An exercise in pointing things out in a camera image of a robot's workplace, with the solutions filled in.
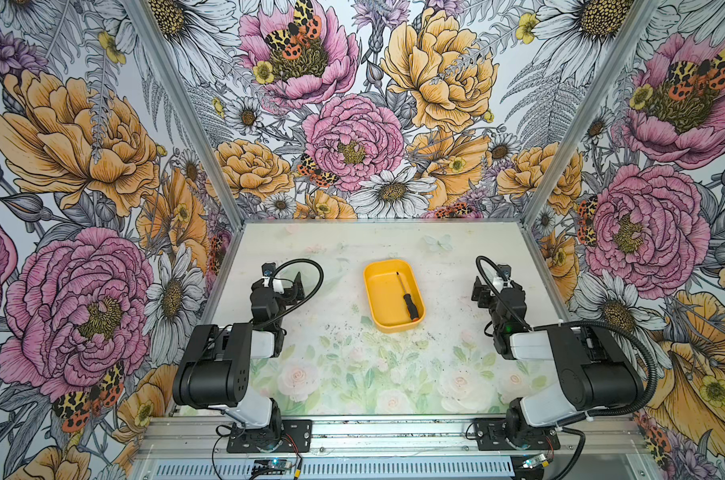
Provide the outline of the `black handled screwdriver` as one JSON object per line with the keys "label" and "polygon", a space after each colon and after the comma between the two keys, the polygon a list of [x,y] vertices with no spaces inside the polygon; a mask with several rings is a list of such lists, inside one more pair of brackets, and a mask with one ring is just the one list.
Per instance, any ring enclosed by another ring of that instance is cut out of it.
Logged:
{"label": "black handled screwdriver", "polygon": [[419,320],[419,313],[418,313],[417,306],[415,305],[415,303],[412,299],[412,296],[407,289],[403,276],[399,272],[397,272],[396,278],[398,279],[399,284],[403,290],[403,301],[404,301],[409,319],[411,322],[416,322]]}

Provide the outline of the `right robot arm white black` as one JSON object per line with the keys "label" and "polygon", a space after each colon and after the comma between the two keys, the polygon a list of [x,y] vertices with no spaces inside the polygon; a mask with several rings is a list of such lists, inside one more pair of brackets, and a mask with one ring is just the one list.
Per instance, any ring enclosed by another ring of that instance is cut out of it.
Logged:
{"label": "right robot arm white black", "polygon": [[536,394],[511,400],[504,419],[476,424],[478,441],[499,438],[508,449],[540,448],[556,430],[596,417],[626,416],[656,392],[658,365],[648,347],[609,323],[558,321],[533,327],[526,294],[511,268],[486,256],[475,260],[471,299],[490,315],[484,333],[506,360],[552,362],[556,380]]}

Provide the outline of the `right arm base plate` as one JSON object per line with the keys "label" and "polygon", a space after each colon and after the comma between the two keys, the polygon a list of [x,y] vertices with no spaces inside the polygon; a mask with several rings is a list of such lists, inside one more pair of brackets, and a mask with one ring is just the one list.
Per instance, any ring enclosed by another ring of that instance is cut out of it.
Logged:
{"label": "right arm base plate", "polygon": [[512,425],[506,419],[478,418],[470,423],[468,436],[479,451],[550,451],[560,442],[553,428]]}

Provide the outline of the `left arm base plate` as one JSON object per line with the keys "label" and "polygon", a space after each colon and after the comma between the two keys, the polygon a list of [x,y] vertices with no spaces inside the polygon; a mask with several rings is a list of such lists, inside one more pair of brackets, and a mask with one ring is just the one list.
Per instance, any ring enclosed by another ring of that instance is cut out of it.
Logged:
{"label": "left arm base plate", "polygon": [[226,452],[230,454],[304,454],[310,452],[314,422],[310,420],[282,420],[280,427],[272,423],[266,427],[236,430],[228,437]]}

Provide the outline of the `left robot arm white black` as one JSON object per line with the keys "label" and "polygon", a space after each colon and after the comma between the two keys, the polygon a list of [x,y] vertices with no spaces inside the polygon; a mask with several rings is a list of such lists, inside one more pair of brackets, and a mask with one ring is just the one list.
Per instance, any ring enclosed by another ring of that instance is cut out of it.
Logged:
{"label": "left robot arm white black", "polygon": [[254,360],[276,358],[288,332],[286,313],[306,301],[302,276],[282,276],[274,263],[262,265],[262,278],[250,287],[248,322],[194,327],[172,382],[178,406],[208,410],[230,420],[228,452],[272,453],[288,434],[278,402],[250,386]]}

